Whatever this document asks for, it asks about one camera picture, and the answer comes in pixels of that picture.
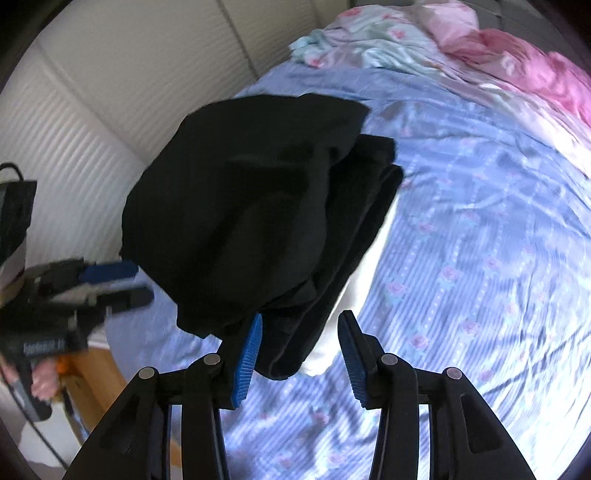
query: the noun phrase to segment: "white padded headboard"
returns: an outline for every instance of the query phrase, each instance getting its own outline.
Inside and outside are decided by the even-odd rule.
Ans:
[[[74,0],[0,95],[0,160],[39,181],[27,262],[118,254],[121,211],[190,112],[288,56],[345,0]]]

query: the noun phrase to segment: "blue bedsheet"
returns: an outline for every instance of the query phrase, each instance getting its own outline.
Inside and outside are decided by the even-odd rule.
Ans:
[[[461,368],[538,480],[556,480],[591,430],[589,182],[510,119],[409,74],[286,63],[243,94],[306,92],[370,107],[364,131],[395,138],[406,172],[362,329],[415,367]],[[175,320],[157,291],[149,311],[107,322],[127,379],[215,350]],[[340,358],[315,378],[255,374],[222,417],[232,478],[367,478],[378,416],[354,399]],[[175,423],[178,435],[178,411]]]

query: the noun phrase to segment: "black garment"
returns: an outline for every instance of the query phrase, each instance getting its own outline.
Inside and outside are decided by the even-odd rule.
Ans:
[[[393,140],[359,135],[367,112],[256,96],[183,121],[128,196],[122,247],[180,328],[223,339],[260,312],[257,371],[299,369],[402,181]]]

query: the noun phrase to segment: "pink fabric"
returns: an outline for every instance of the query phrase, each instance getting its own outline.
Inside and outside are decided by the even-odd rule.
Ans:
[[[417,5],[415,14],[441,51],[535,93],[591,126],[591,79],[560,53],[545,54],[506,32],[480,30],[474,10],[457,0]]]

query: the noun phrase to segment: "wooden furniture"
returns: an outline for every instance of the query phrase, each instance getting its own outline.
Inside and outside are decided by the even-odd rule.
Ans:
[[[111,352],[90,348],[87,352],[68,355],[70,372],[63,376],[64,383],[85,427],[92,431],[104,413],[126,386]],[[170,464],[181,466],[181,449],[170,442]]]

